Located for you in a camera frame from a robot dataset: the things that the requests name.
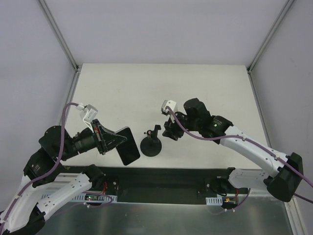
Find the black smartphone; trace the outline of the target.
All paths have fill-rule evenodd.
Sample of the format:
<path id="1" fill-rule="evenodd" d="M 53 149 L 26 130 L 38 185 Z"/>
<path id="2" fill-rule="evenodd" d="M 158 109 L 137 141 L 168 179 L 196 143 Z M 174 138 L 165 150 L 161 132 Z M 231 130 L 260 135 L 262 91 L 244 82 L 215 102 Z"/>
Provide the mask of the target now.
<path id="1" fill-rule="evenodd" d="M 137 148 L 130 127 L 124 127 L 116 133 L 127 138 L 125 142 L 116 147 L 123 165 L 129 165 L 138 160 L 140 158 L 140 152 Z"/>

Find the black round phone stand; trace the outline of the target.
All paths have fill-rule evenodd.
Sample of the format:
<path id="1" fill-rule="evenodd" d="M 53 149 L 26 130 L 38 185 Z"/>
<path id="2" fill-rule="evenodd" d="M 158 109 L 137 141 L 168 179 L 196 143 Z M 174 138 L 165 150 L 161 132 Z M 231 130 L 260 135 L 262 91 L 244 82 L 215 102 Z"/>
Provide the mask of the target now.
<path id="1" fill-rule="evenodd" d="M 162 143 L 157 137 L 159 130 L 161 130 L 161 126 L 156 124 L 154 130 L 144 132 L 146 137 L 140 143 L 140 150 L 147 157 L 155 157 L 162 150 Z"/>

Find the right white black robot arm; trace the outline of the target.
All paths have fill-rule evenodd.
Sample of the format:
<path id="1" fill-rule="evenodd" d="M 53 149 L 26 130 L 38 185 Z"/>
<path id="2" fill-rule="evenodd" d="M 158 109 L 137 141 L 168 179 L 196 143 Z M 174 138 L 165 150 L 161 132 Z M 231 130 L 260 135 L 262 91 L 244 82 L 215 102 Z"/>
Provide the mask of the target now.
<path id="1" fill-rule="evenodd" d="M 177 141 L 187 134 L 201 141 L 212 141 L 227 147 L 257 166 L 259 170 L 233 168 L 220 180 L 221 190 L 231 193 L 236 188 L 267 190 L 274 198 L 289 202 L 304 179 L 303 159 L 296 153 L 286 154 L 249 137 L 231 121 L 211 115 L 198 98 L 186 101 L 185 112 L 179 112 L 173 100 L 165 100 L 161 113 L 169 117 L 163 136 Z"/>

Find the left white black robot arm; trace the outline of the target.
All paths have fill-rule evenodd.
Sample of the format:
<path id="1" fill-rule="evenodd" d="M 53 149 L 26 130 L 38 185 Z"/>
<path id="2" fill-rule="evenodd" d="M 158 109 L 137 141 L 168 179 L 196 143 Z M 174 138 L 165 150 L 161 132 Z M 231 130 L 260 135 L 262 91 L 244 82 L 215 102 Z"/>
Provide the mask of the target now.
<path id="1" fill-rule="evenodd" d="M 105 154 L 128 141 L 122 132 L 103 127 L 95 119 L 90 128 L 71 137 L 63 126 L 50 127 L 39 139 L 40 149 L 35 152 L 23 169 L 20 187 L 11 203 L 0 214 L 2 235 L 34 235 L 45 222 L 76 195 L 103 186 L 105 175 L 92 164 L 84 168 L 66 186 L 47 199 L 42 194 L 65 170 L 60 163 L 92 149 Z"/>

